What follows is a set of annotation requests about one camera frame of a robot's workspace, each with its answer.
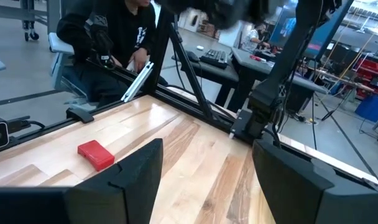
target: keyboard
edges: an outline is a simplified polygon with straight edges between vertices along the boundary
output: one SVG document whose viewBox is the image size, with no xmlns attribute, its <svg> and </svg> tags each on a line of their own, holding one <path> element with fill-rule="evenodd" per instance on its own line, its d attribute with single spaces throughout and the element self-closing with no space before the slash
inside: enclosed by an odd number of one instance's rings
<svg viewBox="0 0 378 224">
<path fill-rule="evenodd" d="M 200 61 L 222 69 L 228 66 L 228 57 L 221 50 L 207 51 L 207 53 L 200 57 Z"/>
</svg>

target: gray floor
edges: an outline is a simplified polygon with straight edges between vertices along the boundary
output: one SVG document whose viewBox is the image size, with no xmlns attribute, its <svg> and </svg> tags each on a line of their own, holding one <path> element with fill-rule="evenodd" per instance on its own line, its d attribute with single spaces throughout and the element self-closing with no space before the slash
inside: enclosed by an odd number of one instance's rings
<svg viewBox="0 0 378 224">
<path fill-rule="evenodd" d="M 0 19 L 0 60 L 7 66 L 7 70 L 0 72 L 0 100 L 52 90 L 48 71 L 53 54 L 48 50 L 47 30 L 46 27 L 40 24 L 36 24 L 36 29 L 40 34 L 40 40 L 25 42 L 20 21 Z M 215 40 L 200 34 L 182 30 L 181 35 L 184 45 L 195 44 L 213 49 L 229 49 Z M 170 84 L 180 86 L 175 61 L 170 59 L 172 54 L 172 45 L 169 43 L 161 75 Z M 181 75 L 185 86 L 189 87 L 190 85 L 185 73 L 181 72 Z M 199 81 L 206 98 L 214 101 L 221 85 L 208 80 L 199 79 Z M 30 115 L 32 119 L 50 125 L 64 119 L 67 105 L 63 103 L 70 98 L 71 94 L 69 93 L 57 93 L 2 105 L 0 106 L 0 116 L 4 119 L 11 119 Z M 337 98 L 326 97 L 323 103 L 329 110 L 332 110 L 339 101 L 340 99 Z M 329 118 L 326 121 L 320 121 L 320 118 L 325 115 L 326 110 L 317 98 L 315 99 L 315 103 L 317 105 L 314 107 L 315 119 L 319 122 L 315 126 L 317 149 L 358 169 L 369 172 L 333 119 Z M 304 116 L 307 118 L 311 118 L 311 105 L 310 103 L 304 111 Z M 378 176 L 378 142 L 366 134 L 359 134 L 362 119 L 354 114 L 353 111 L 355 108 L 356 104 L 350 103 L 347 105 L 346 110 L 339 109 L 333 116 L 354 147 L 361 153 L 361 156 Z M 371 127 L 372 123 L 366 121 L 362 126 L 362 130 L 377 136 L 377 133 L 373 132 Z M 312 126 L 309 124 L 289 119 L 283 129 L 283 134 L 314 147 Z"/>
</svg>

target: computer monitor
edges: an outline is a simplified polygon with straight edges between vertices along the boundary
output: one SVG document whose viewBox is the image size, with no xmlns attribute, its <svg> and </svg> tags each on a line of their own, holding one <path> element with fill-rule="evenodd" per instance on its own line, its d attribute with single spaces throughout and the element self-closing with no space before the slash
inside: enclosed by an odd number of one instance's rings
<svg viewBox="0 0 378 224">
<path fill-rule="evenodd" d="M 348 9 L 351 7 L 353 0 L 343 0 L 343 5 L 336 10 L 332 15 L 329 15 L 330 20 L 317 28 L 313 34 L 304 56 L 320 59 L 323 52 L 326 50 L 328 44 L 333 38 L 339 25 L 343 21 Z M 291 0 L 280 14 L 276 23 L 275 30 L 270 38 L 270 43 L 278 47 L 284 47 L 288 39 L 287 34 L 290 34 L 295 25 L 295 8 L 298 1 Z"/>
</svg>

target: person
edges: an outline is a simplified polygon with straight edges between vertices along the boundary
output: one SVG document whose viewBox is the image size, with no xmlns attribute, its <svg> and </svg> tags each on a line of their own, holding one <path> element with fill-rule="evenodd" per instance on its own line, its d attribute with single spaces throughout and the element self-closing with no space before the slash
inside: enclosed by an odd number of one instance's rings
<svg viewBox="0 0 378 224">
<path fill-rule="evenodd" d="M 73 46 L 75 51 L 73 75 L 80 79 L 88 101 L 98 107 L 120 100 L 128 87 L 107 74 L 107 70 L 86 63 L 91 56 L 93 41 L 85 23 L 90 18 L 92 0 L 76 0 L 58 23 L 58 37 Z M 140 72 L 155 44 L 155 11 L 150 0 L 113 0 L 106 16 L 108 35 L 113 41 L 111 56 L 118 67 L 126 68 L 134 61 L 135 72 Z M 159 83 L 168 83 L 159 78 Z"/>
<path fill-rule="evenodd" d="M 242 50 L 253 53 L 259 44 L 266 48 L 270 48 L 270 45 L 267 42 L 264 42 L 266 34 L 267 31 L 265 24 L 257 26 L 245 36 L 241 46 Z"/>
</svg>

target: blue box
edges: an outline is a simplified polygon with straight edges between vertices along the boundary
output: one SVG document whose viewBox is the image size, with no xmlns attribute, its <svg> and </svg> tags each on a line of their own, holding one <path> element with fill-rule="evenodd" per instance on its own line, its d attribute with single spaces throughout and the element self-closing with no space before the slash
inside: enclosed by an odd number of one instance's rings
<svg viewBox="0 0 378 224">
<path fill-rule="evenodd" d="M 378 121 L 378 96 L 368 96 L 356 108 L 355 113 L 369 121 Z"/>
</svg>

